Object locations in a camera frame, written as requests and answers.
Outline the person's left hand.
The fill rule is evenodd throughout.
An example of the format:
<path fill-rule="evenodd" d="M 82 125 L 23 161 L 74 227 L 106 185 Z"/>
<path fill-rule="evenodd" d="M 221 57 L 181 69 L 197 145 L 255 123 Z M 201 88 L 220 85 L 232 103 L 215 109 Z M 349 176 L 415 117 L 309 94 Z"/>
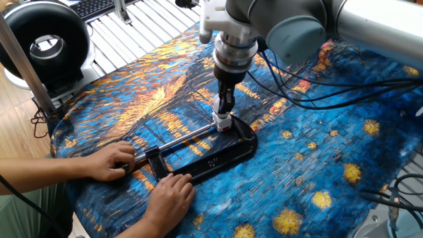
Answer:
<path fill-rule="evenodd" d="M 135 167 L 135 148 L 128 141 L 111 143 L 83 159 L 84 175 L 99 181 L 124 177 Z"/>

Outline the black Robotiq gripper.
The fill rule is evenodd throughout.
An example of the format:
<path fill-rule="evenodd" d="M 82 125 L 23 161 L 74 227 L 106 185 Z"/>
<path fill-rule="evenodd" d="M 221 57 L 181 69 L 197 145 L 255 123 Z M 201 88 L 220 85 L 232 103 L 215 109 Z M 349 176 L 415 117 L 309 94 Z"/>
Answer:
<path fill-rule="evenodd" d="M 218 80 L 219 85 L 219 103 L 217 112 L 219 114 L 228 114 L 232 111 L 235 105 L 235 85 L 240 83 L 247 73 L 246 71 L 241 73 L 230 73 L 221 69 L 217 65 L 214 65 L 213 73 L 215 78 Z"/>

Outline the person's right hand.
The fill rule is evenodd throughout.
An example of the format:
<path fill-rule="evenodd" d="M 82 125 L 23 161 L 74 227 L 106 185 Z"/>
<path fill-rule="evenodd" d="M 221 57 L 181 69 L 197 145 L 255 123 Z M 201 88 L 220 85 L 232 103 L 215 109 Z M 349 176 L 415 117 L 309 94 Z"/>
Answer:
<path fill-rule="evenodd" d="M 151 193 L 143 221 L 157 232 L 167 234 L 188 212 L 195 197 L 191 174 L 169 174 Z"/>

